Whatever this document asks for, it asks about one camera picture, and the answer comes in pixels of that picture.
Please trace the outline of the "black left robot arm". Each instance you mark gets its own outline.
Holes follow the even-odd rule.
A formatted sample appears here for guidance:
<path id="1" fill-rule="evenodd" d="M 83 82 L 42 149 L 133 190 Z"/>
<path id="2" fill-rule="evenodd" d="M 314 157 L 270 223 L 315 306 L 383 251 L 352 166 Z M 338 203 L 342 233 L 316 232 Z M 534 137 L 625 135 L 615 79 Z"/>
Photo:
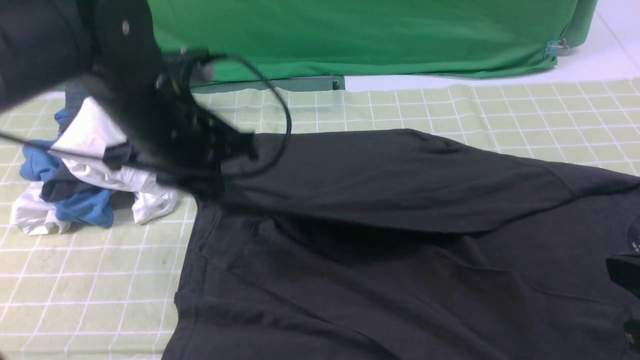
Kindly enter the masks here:
<path id="1" fill-rule="evenodd" d="M 0 39 L 2 112 L 78 80 L 125 135 L 102 155 L 63 155 L 210 197 L 224 191 L 223 162 L 258 159 L 253 134 L 194 100 L 192 63 L 181 73 L 167 66 L 146 0 L 3 0 Z"/>

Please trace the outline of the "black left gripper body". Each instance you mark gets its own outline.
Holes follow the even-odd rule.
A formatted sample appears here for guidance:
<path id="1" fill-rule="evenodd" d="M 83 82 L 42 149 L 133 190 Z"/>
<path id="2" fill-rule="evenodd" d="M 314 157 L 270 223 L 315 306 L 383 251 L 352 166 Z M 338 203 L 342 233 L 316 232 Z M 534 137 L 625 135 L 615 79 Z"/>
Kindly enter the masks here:
<path id="1" fill-rule="evenodd" d="M 96 66 L 85 87 L 125 135 L 107 145 L 102 162 L 112 171 L 132 167 L 154 173 L 162 186 L 217 198 L 224 192 L 222 164 L 259 158 L 254 133 L 238 130 L 194 98 L 192 80 L 212 77 L 216 59 L 203 48 L 169 52 L 160 70 L 132 79 Z"/>

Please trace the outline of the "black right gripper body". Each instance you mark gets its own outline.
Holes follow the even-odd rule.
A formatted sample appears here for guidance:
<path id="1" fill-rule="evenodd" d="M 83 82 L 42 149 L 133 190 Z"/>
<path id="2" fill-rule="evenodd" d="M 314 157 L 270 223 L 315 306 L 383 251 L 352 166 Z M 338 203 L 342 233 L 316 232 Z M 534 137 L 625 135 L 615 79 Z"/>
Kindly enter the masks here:
<path id="1" fill-rule="evenodd" d="M 637 251 L 610 256 L 606 259 L 610 280 L 640 298 L 640 255 Z M 622 324 L 629 346 L 640 344 L 640 321 L 631 318 Z"/>

